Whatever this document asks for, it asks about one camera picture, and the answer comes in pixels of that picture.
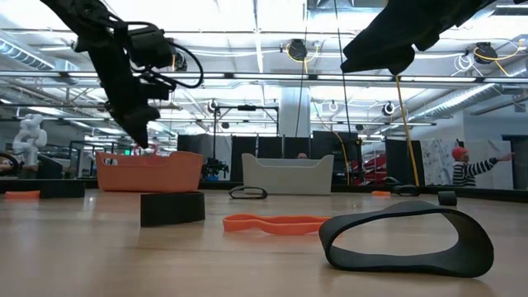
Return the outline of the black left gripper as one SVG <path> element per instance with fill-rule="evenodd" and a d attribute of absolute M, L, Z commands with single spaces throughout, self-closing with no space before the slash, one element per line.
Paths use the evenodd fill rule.
<path fill-rule="evenodd" d="M 153 78 L 135 77 L 123 46 L 107 29 L 96 31 L 88 53 L 104 88 L 115 122 L 143 149 L 149 146 L 148 124 L 160 118 L 149 99 L 167 99 L 169 87 Z"/>

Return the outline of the red background object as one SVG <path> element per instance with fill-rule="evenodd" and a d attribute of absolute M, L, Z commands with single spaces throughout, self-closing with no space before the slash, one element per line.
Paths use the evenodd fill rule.
<path fill-rule="evenodd" d="M 364 178 L 367 183 L 383 183 L 387 177 L 387 158 L 381 153 L 363 164 Z"/>

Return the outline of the orange plastic basket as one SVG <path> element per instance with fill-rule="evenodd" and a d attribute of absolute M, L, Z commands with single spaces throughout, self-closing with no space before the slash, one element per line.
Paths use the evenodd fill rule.
<path fill-rule="evenodd" d="M 204 157 L 185 151 L 168 156 L 97 153 L 96 161 L 103 191 L 191 192 L 198 189 Z"/>

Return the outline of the black background table frame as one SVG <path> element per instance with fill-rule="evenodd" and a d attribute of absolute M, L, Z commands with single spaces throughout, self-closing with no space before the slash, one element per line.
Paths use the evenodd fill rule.
<path fill-rule="evenodd" d="M 115 153 L 118 145 L 111 140 L 72 140 L 68 146 L 69 168 L 74 178 L 95 178 L 97 174 L 96 155 L 100 152 Z"/>

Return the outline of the white square column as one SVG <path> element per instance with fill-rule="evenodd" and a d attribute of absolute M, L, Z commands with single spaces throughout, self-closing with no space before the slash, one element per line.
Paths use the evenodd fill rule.
<path fill-rule="evenodd" d="M 311 133 L 310 106 L 307 87 L 283 87 L 279 105 L 280 136 L 308 138 Z"/>

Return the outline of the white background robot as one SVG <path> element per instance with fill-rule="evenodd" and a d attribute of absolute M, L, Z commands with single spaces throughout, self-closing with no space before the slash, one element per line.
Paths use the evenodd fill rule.
<path fill-rule="evenodd" d="M 41 114 L 27 114 L 20 122 L 20 129 L 12 147 L 14 154 L 21 155 L 27 166 L 36 166 L 38 152 L 47 144 L 47 132 L 40 125 L 44 117 Z"/>

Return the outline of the black aluminium table frame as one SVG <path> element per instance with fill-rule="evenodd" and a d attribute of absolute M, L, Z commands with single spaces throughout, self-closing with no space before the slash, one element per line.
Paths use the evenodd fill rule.
<path fill-rule="evenodd" d="M 96 179 L 0 179 L 0 194 L 6 191 L 38 191 L 42 186 L 66 186 L 80 193 L 80 190 L 98 189 Z M 231 190 L 241 186 L 240 182 L 201 181 L 200 190 Z M 336 193 L 370 193 L 372 191 L 391 191 L 391 186 L 346 186 L 332 185 Z M 458 198 L 496 200 L 528 204 L 528 190 L 494 190 L 474 187 L 455 188 L 453 186 L 421 186 L 420 192 L 435 195 L 439 191 L 455 191 Z"/>

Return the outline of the plain white cloth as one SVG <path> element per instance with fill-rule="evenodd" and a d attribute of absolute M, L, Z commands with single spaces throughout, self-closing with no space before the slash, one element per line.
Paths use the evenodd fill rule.
<path fill-rule="evenodd" d="M 476 140 L 465 144 L 471 163 L 501 157 L 511 152 L 511 143 L 502 140 Z M 499 162 L 492 170 L 476 176 L 476 187 L 495 190 L 512 190 L 512 161 Z"/>

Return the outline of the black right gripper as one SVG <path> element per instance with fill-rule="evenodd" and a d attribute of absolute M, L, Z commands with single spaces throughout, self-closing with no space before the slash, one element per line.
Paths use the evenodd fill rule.
<path fill-rule="evenodd" d="M 440 34 L 461 26 L 495 0 L 388 0 L 386 7 L 345 48 L 344 73 L 387 69 L 399 75 L 415 51 L 427 50 Z"/>

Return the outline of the patterned white cloth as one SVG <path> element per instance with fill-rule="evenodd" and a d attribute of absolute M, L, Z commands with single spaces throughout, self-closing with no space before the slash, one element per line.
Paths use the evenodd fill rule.
<path fill-rule="evenodd" d="M 425 139 L 420 141 L 424 179 L 427 186 L 450 186 L 453 178 L 454 140 Z"/>

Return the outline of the white plastic basket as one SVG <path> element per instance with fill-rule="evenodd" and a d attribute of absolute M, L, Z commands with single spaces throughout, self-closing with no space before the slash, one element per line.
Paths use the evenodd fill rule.
<path fill-rule="evenodd" d="M 242 155 L 244 186 L 272 195 L 329 196 L 334 156 L 321 159 L 256 158 Z"/>

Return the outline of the black round bin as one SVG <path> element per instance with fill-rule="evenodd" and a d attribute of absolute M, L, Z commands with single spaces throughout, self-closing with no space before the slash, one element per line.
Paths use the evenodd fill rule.
<path fill-rule="evenodd" d="M 62 179 L 63 165 L 45 155 L 38 156 L 39 166 L 37 171 L 38 179 Z"/>

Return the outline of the black tubular stand frame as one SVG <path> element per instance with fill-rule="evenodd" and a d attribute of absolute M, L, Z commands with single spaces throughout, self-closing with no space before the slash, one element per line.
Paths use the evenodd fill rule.
<path fill-rule="evenodd" d="M 276 126 L 276 132 L 275 135 L 278 135 L 280 132 L 279 128 L 279 121 L 280 121 L 280 115 L 279 111 L 280 108 L 278 106 L 254 106 L 254 105 L 238 105 L 238 106 L 214 106 L 213 107 L 213 146 L 212 146 L 212 152 L 213 152 L 213 159 L 215 161 L 218 161 L 216 157 L 216 140 L 217 140 L 217 125 L 220 120 L 222 120 L 231 110 L 236 109 L 237 111 L 263 111 L 275 124 Z M 276 113 L 276 118 L 274 118 L 272 115 L 269 114 L 269 110 L 272 110 Z"/>

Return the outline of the black partition panel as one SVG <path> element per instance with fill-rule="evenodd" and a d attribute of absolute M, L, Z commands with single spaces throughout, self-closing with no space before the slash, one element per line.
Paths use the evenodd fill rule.
<path fill-rule="evenodd" d="M 332 183 L 359 185 L 361 173 L 361 145 L 357 133 L 314 131 L 311 139 L 311 158 L 334 157 Z"/>
<path fill-rule="evenodd" d="M 184 135 L 179 134 L 177 149 L 197 153 L 204 157 L 201 169 L 201 179 L 208 182 L 217 182 L 219 173 L 226 168 L 226 164 L 213 159 L 213 136 L 209 134 Z"/>
<path fill-rule="evenodd" d="M 417 178 L 420 186 L 425 185 L 422 161 L 422 148 L 418 140 L 412 141 L 412 150 L 417 168 Z M 406 140 L 388 139 L 385 141 L 386 167 L 389 177 L 403 184 L 416 185 L 412 158 Z"/>
<path fill-rule="evenodd" d="M 250 153 L 257 158 L 297 158 L 299 153 L 309 156 L 308 138 L 289 137 L 247 137 L 232 138 L 232 159 L 241 160 L 243 153 Z"/>

